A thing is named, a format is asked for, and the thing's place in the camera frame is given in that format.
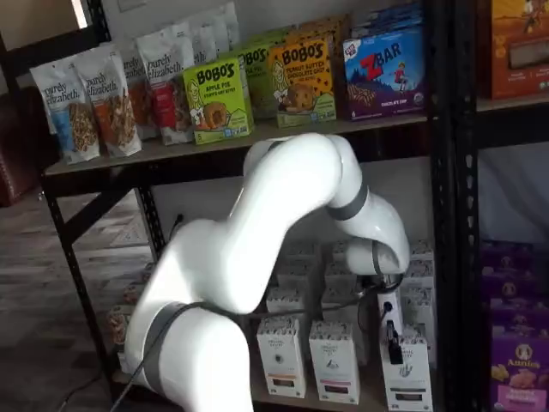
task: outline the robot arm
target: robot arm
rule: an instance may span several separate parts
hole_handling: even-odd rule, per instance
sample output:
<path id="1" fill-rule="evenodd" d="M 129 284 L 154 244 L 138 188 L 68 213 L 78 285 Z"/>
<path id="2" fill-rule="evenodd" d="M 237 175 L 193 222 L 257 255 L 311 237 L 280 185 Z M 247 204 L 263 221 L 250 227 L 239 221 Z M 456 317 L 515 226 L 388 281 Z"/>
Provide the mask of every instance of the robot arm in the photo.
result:
<path id="1" fill-rule="evenodd" d="M 166 247 L 127 330 L 130 369 L 137 368 L 151 336 L 181 304 L 207 301 L 232 313 L 252 312 L 287 230 L 322 206 L 343 231 L 370 239 L 349 248 L 353 271 L 388 274 L 407 268 L 400 217 L 368 191 L 347 140 L 305 134 L 282 144 L 261 142 L 252 147 L 245 169 L 242 191 L 226 220 L 192 221 Z M 185 312 L 147 364 L 139 382 L 185 410 L 220 410 L 227 399 L 223 391 L 232 409 L 252 410 L 247 342 L 228 318 L 202 309 Z"/>

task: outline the purple box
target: purple box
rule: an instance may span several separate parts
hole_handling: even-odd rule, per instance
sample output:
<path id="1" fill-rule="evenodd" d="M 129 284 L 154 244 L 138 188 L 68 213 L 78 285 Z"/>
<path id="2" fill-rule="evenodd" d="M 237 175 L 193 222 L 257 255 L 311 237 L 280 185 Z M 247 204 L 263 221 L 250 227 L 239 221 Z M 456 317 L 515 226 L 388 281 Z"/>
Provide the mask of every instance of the purple box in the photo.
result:
<path id="1" fill-rule="evenodd" d="M 351 120 L 422 110 L 425 57 L 420 26 L 343 43 Z"/>
<path id="2" fill-rule="evenodd" d="M 533 272 L 534 263 L 534 245 L 530 243 L 483 240 L 480 245 L 483 274 L 501 270 Z"/>
<path id="3" fill-rule="evenodd" d="M 512 326 L 492 327 L 491 410 L 545 412 L 549 391 L 546 330 L 522 336 Z"/>
<path id="4" fill-rule="evenodd" d="M 501 299 L 535 299 L 542 298 L 544 293 L 543 280 L 531 272 L 503 271 L 483 273 L 480 278 L 480 294 L 487 302 L 490 298 Z"/>

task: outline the wooden floor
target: wooden floor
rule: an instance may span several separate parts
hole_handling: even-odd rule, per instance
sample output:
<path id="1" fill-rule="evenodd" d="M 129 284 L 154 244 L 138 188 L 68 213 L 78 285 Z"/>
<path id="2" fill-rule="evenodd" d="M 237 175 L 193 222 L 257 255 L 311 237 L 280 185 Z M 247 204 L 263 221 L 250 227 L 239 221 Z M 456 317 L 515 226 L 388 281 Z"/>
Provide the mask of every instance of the wooden floor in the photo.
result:
<path id="1" fill-rule="evenodd" d="M 61 199 L 65 220 L 92 197 Z M 151 260 L 133 192 L 75 249 L 108 336 L 106 311 Z M 55 412 L 68 391 L 99 371 L 47 204 L 35 194 L 0 209 L 0 367 L 2 412 Z M 104 412 L 109 407 L 105 381 L 100 381 L 75 396 L 66 411 Z M 151 409 L 128 403 L 121 410 Z"/>

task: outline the cable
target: cable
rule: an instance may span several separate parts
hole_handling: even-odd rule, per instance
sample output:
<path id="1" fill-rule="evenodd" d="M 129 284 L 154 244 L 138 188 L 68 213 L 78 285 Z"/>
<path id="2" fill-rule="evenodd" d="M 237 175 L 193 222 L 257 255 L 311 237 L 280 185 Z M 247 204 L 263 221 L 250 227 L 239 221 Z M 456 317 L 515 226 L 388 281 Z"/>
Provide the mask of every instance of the cable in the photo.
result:
<path id="1" fill-rule="evenodd" d="M 404 278 L 404 275 L 401 275 L 401 279 L 395 285 L 391 286 L 390 288 L 387 288 L 386 290 L 383 289 L 383 286 L 373 286 L 373 287 L 364 289 L 363 291 L 361 291 L 358 294 L 358 297 L 353 298 L 353 299 L 351 299 L 347 302 L 344 302 L 344 303 L 342 303 L 338 306 L 333 306 L 333 307 L 330 307 L 330 308 L 327 308 L 327 309 L 323 309 L 323 311 L 324 312 L 326 312 L 326 311 L 337 311 L 339 309 L 342 309 L 343 307 L 347 307 L 347 306 L 350 306 L 350 305 L 354 305 L 356 303 L 360 303 L 361 300 L 366 299 L 368 293 L 376 291 L 378 289 L 383 289 L 384 293 L 391 292 L 391 291 L 395 290 L 396 288 L 398 288 L 401 285 L 403 278 Z M 167 333 L 167 331 L 170 328 L 170 326 L 172 325 L 173 321 L 179 315 L 183 314 L 184 312 L 189 311 L 189 309 L 194 309 L 194 308 L 201 308 L 201 309 L 213 312 L 213 313 L 217 313 L 217 314 L 222 315 L 222 316 L 226 316 L 228 318 L 232 318 L 232 316 L 233 316 L 233 313 L 231 313 L 229 311 L 225 311 L 225 310 L 223 310 L 223 309 L 221 309 L 221 308 L 219 308 L 215 305 L 212 305 L 208 302 L 194 302 L 194 303 L 190 303 L 189 305 L 181 306 L 179 309 L 177 309 L 177 311 L 175 311 L 175 313 L 173 313 L 173 315 L 171 317 L 169 317 L 169 319 L 166 321 L 166 323 L 162 326 L 162 329 L 160 330 L 160 332 L 156 336 L 156 338 L 153 340 L 153 343 L 151 344 L 148 351 L 145 354 L 143 354 L 142 361 L 139 362 L 139 365 L 137 366 L 136 370 L 131 374 L 130 380 L 128 381 L 128 383 L 126 384 L 126 386 L 124 387 L 122 392 L 120 392 L 120 395 L 118 395 L 118 398 L 115 401 L 115 403 L 112 405 L 112 408 L 111 408 L 110 412 L 115 412 L 118 409 L 118 406 L 120 406 L 120 403 L 124 400 L 124 397 L 128 394 L 131 387 L 136 382 L 137 376 L 139 376 L 139 374 L 142 372 L 143 368 L 145 367 L 145 362 L 147 362 L 149 356 L 153 353 L 153 350 L 156 347 L 156 344 Z M 301 313 L 305 313 L 305 310 L 304 309 L 298 309 L 298 310 L 294 310 L 294 311 L 282 311 L 282 312 L 272 312 L 272 313 L 251 313 L 250 315 L 247 315 L 247 317 L 248 318 L 253 318 L 253 319 L 272 318 L 272 317 L 276 317 L 276 316 L 298 315 L 298 314 L 301 314 Z"/>
<path id="2" fill-rule="evenodd" d="M 61 405 L 59 406 L 59 408 L 57 409 L 57 412 L 63 412 L 65 410 L 65 408 L 67 408 L 67 405 L 69 404 L 69 401 L 70 399 L 79 391 L 83 391 L 85 389 L 87 389 L 89 386 L 93 385 L 95 382 L 97 382 L 98 380 L 101 379 L 101 377 L 103 376 L 103 373 L 101 371 L 99 371 L 93 378 L 91 378 L 88 382 L 80 385 L 80 386 L 77 386 L 75 389 L 73 389 L 72 391 L 70 391 L 67 396 L 63 399 L 63 401 L 61 402 Z"/>

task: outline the brown leather chair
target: brown leather chair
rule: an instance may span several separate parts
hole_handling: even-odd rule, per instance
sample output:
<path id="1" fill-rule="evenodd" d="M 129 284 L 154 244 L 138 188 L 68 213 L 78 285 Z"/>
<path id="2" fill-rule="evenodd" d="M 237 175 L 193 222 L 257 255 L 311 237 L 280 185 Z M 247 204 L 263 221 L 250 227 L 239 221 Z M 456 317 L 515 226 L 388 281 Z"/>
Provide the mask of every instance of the brown leather chair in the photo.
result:
<path id="1" fill-rule="evenodd" d="M 0 96 L 0 205 L 9 206 L 39 184 L 41 167 L 58 159 L 37 88 L 22 89 L 26 118 L 22 127 L 9 94 Z"/>

